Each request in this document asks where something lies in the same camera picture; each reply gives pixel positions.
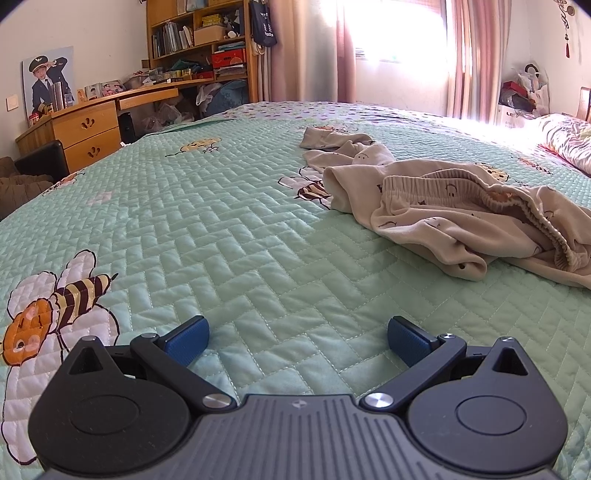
metal screw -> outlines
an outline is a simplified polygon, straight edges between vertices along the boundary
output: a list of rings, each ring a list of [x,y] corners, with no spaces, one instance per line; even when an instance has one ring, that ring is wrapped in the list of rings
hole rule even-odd
[[[394,403],[394,399],[387,393],[375,392],[365,397],[365,403],[373,408],[387,408]]]
[[[308,402],[306,400],[296,400],[291,402],[291,405],[297,408],[298,410],[301,410],[302,408],[307,407]]]
[[[202,402],[207,408],[226,408],[232,403],[232,398],[225,393],[211,393],[205,395]]]

cartoon bee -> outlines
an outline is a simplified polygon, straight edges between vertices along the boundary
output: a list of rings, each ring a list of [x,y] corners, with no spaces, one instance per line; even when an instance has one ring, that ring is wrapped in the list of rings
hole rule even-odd
[[[548,170],[546,167],[543,167],[539,163],[533,162],[528,158],[520,158],[519,162],[527,167],[535,168],[540,173],[544,173],[546,175],[552,175],[552,172]]]
[[[117,320],[98,303],[117,275],[92,275],[95,267],[94,253],[83,250],[59,279],[43,271],[21,280],[10,294],[12,322],[2,341],[10,370],[0,429],[8,453],[21,465],[35,461],[27,435],[31,410],[67,353],[84,335],[105,345],[114,345],[119,336]]]
[[[310,167],[301,168],[298,177],[281,177],[279,185],[296,190],[295,198],[318,201],[323,207],[330,208],[332,195],[324,189],[322,174]]]
[[[490,165],[482,162],[476,162],[481,168],[484,168],[495,180],[507,181],[509,180],[509,174],[500,168],[491,167]]]
[[[180,151],[178,151],[176,153],[171,153],[166,156],[167,157],[174,157],[175,155],[178,155],[179,153],[191,152],[193,150],[199,150],[200,148],[202,148],[204,152],[211,153],[212,151],[219,150],[219,147],[215,144],[218,142],[221,142],[221,141],[222,141],[221,138],[205,138],[203,140],[197,140],[196,142],[191,142],[187,145],[183,145],[180,148]]]
[[[53,192],[53,190],[60,189],[62,187],[66,187],[68,185],[72,185],[76,181],[76,177],[78,175],[84,175],[83,171],[75,171],[74,173],[70,173],[67,177],[61,179],[55,185],[49,187],[46,191],[42,193],[42,195],[47,195],[49,192]]]

bed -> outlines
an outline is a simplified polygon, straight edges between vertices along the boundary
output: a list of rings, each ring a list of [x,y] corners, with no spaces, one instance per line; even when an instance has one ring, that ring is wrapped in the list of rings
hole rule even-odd
[[[26,419],[78,338],[128,343],[198,313],[212,335],[190,368],[238,399],[367,393],[405,368],[387,348],[396,314],[471,344],[513,336],[569,420],[557,471],[589,478],[591,293],[503,261],[481,282],[448,277],[327,209],[298,148],[310,125],[367,133],[397,159],[479,163],[591,207],[591,180],[555,155],[422,113],[259,103],[144,137],[0,225],[1,480],[41,472]],[[69,294],[74,308],[60,310]]]

brown cushion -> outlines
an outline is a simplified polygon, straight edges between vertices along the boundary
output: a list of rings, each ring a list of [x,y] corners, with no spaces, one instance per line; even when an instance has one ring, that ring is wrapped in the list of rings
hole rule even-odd
[[[12,159],[10,157],[0,158],[0,177],[12,177],[14,175],[19,175],[19,172]]]
[[[0,220],[53,185],[51,177],[17,175],[0,178]]]

clothes pile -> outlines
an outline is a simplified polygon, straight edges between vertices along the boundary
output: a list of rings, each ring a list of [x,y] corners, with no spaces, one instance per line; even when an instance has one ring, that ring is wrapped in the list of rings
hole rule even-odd
[[[481,280],[493,260],[591,288],[591,210],[548,186],[503,183],[472,163],[400,160],[365,134],[308,127],[301,148],[330,207],[433,262]]]

